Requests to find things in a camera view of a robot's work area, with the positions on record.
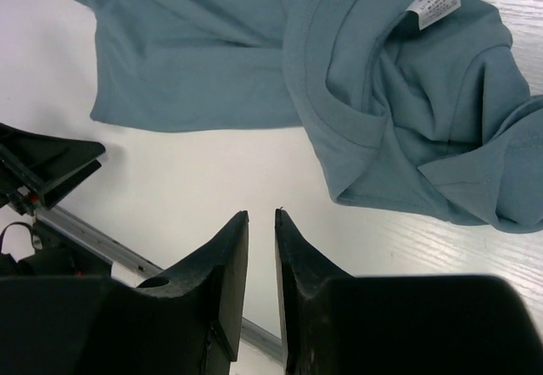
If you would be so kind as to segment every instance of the white label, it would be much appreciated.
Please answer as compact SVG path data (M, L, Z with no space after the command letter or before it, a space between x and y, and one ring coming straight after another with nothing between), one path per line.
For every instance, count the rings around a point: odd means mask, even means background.
M418 28L424 30L460 8L461 5L461 0L416 0L407 10L418 14Z

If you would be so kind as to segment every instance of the cable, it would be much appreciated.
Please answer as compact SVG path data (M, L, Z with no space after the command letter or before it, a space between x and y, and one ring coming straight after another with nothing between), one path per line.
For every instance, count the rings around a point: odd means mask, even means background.
M26 222L12 222L11 224L9 224L7 227L5 227L2 232L0 232L0 252L2 252L2 247L3 247L3 237L6 235L6 231L8 230L8 228L12 227L12 226L20 226L20 227L25 227L26 229L28 229L28 232L30 233L31 235L31 243L32 243L32 247L34 247L34 230L32 229L32 225L30 224L27 224Z

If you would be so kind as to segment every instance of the white tabletop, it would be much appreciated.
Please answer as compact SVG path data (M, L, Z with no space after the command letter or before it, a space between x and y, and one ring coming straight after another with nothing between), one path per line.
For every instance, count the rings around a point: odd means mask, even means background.
M487 1L511 28L533 93L542 93L543 0ZM163 267L248 210L244 315L256 324L279 335L273 216L284 207L351 274L494 273L522 294L543 328L543 232L507 235L333 204L301 128L160 134L92 122L92 12L71 0L0 0L0 24L1 122L108 149L104 168L61 205Z

